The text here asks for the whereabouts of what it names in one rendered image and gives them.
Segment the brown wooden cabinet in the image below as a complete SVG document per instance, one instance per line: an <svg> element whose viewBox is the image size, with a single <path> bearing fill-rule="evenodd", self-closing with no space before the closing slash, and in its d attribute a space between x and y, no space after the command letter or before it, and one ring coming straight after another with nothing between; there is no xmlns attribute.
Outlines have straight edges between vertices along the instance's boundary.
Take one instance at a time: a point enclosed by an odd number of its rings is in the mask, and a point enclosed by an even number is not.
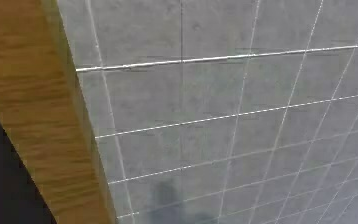
<svg viewBox="0 0 358 224"><path fill-rule="evenodd" d="M0 122L58 224L118 224L57 0L0 0Z"/></svg>

